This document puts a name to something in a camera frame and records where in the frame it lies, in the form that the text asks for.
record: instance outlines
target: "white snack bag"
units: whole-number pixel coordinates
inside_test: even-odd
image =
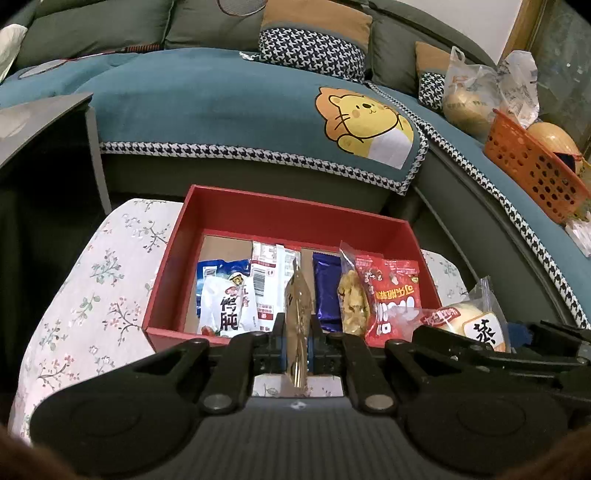
[[[300,265],[300,252],[283,245],[252,243],[251,278],[256,294],[259,328],[273,330],[275,315],[285,312],[285,286],[294,273],[293,260]]]
[[[208,276],[203,283],[199,333],[233,337],[259,329],[252,277]]]

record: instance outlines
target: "clear plastic bag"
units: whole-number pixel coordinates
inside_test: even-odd
[[[502,104],[495,69],[466,64],[466,56],[453,47],[444,92],[442,105],[446,119],[468,135],[485,142],[495,120],[493,109]]]
[[[528,128],[540,113],[538,67],[533,56],[529,51],[512,51],[499,63],[498,76],[499,91],[508,113],[523,128]]]
[[[489,277],[480,279],[461,302],[437,310],[389,305],[368,329],[365,342],[375,347],[384,346],[390,339],[410,342],[413,332],[421,325],[488,343],[498,352],[511,351],[507,322]]]
[[[371,315],[363,284],[355,270],[355,251],[346,243],[340,244],[341,278],[337,294],[343,321],[343,332],[363,336]]]

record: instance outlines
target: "white plastic bag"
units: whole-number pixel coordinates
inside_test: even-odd
[[[259,330],[252,277],[232,281],[210,275],[201,295],[201,335],[233,337]]]
[[[463,132],[486,141],[495,120],[493,108],[502,103],[495,69],[485,65],[467,65],[466,56],[452,48],[445,77],[443,114]]]
[[[586,220],[571,218],[566,222],[566,233],[583,252],[585,257],[591,257],[591,212],[587,212]]]
[[[509,113],[528,128],[540,113],[538,67],[530,52],[515,50],[499,63],[499,90]]]

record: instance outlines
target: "gray pillow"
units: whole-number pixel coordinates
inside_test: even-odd
[[[258,51],[263,12],[231,17],[216,0],[177,0],[165,48],[210,47]]]
[[[474,63],[494,66],[472,40],[431,15],[394,0],[370,0],[365,12],[374,18],[369,40],[372,81],[417,96],[415,42],[444,51],[458,46]]]
[[[38,17],[22,42],[16,66],[162,44],[171,7],[172,0],[103,0]]]

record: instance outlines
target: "red snack bag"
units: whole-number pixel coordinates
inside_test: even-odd
[[[355,268],[371,306],[365,342],[384,346],[386,340],[405,338],[407,325],[421,308],[418,262],[359,257]]]

